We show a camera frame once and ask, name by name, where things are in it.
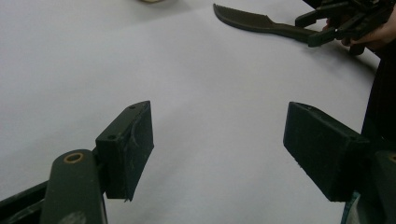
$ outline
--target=human hand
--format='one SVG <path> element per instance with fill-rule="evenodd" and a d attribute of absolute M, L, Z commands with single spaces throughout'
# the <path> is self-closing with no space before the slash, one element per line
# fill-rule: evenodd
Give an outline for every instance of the human hand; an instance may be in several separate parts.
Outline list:
<path fill-rule="evenodd" d="M 351 39 L 350 44 L 364 44 L 368 49 L 380 49 L 396 39 L 396 6 L 388 21 L 361 39 Z"/>

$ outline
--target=knife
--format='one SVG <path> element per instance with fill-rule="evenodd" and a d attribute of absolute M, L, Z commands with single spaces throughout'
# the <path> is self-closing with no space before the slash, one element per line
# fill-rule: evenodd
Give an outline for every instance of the knife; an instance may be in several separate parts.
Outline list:
<path fill-rule="evenodd" d="M 266 15 L 240 11 L 216 4 L 213 4 L 213 8 L 219 20 L 246 31 L 282 35 L 304 43 L 308 43 L 308 37 L 310 35 L 317 33 L 317 31 L 273 22 Z"/>

